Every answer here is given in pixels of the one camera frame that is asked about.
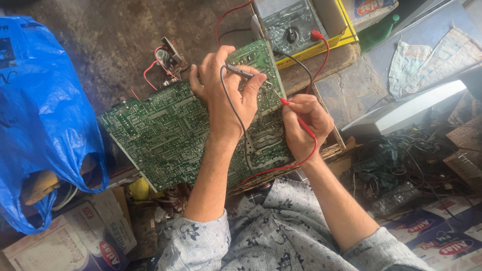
small circuit board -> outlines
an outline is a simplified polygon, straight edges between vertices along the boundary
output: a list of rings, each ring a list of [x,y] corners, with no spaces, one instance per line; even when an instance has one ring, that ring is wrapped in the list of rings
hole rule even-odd
[[[255,172],[261,172],[293,161],[285,140],[282,105],[275,92],[286,96],[269,44],[255,41],[231,53],[226,62],[252,66],[265,73],[272,84],[264,83],[258,92],[258,110],[247,130],[247,162]],[[240,92],[246,82],[240,82]],[[189,81],[171,85],[143,101],[131,98],[121,102],[98,120],[155,191],[196,181],[209,135],[209,117],[206,104],[193,94]],[[241,138],[229,166],[228,187],[250,175]]]

green bottle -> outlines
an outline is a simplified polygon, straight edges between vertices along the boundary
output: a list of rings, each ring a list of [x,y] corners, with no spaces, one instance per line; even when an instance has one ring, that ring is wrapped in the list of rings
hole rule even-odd
[[[393,16],[386,16],[378,23],[363,29],[358,32],[358,43],[360,45],[360,54],[372,49],[375,45],[386,40],[390,35],[393,24],[400,20],[400,16],[395,14]]]

blue plastic bag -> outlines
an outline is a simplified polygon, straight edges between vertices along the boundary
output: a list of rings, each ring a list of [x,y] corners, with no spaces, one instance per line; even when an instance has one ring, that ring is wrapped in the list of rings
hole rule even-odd
[[[87,153],[102,169],[101,189],[87,187],[79,173]],[[94,110],[67,53],[31,17],[0,17],[0,211],[26,234],[42,232],[52,219],[56,190],[34,205],[44,222],[39,229],[20,207],[23,181],[42,169],[88,193],[109,183]]]

hand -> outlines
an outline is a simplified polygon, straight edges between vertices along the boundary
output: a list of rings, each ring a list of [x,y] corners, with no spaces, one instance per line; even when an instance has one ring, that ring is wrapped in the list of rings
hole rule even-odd
[[[335,126],[333,118],[313,95],[297,94],[288,101],[290,103],[283,107],[283,122],[291,153],[299,163],[306,159],[315,147],[313,138],[298,123],[298,114],[310,126],[318,141],[316,153],[308,162],[320,159],[320,146]]]
[[[229,104],[219,75],[228,54],[234,50],[235,48],[233,46],[223,45],[217,53],[208,54],[199,68],[196,65],[192,65],[189,80],[192,91],[208,105],[209,137],[218,142],[226,142],[236,146],[242,136],[242,127]],[[242,79],[241,76],[234,72],[227,74],[226,69],[223,69],[224,83],[228,90],[229,97],[244,127],[248,129],[256,114],[258,90],[266,80],[266,75],[259,73],[250,66],[238,65],[236,67],[255,75],[247,82],[244,93],[241,96],[238,91],[238,86]],[[198,74],[201,76],[204,85],[199,83]]]

man's left hand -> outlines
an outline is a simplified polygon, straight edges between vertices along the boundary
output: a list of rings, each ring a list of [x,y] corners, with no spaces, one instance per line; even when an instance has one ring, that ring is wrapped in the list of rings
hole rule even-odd
[[[235,146],[242,136],[242,127],[224,93],[220,77],[220,69],[225,64],[228,54],[233,51],[235,51],[233,46],[223,45],[217,53],[208,54],[199,67],[192,65],[189,80],[192,91],[208,105],[209,137],[217,142]],[[267,77],[250,66],[238,65],[236,67],[254,74],[254,77],[247,82],[241,96],[238,87],[243,78],[234,72],[227,74],[226,69],[223,71],[229,97],[244,127],[248,129],[256,114],[259,87]],[[198,74],[204,85],[200,84]]]

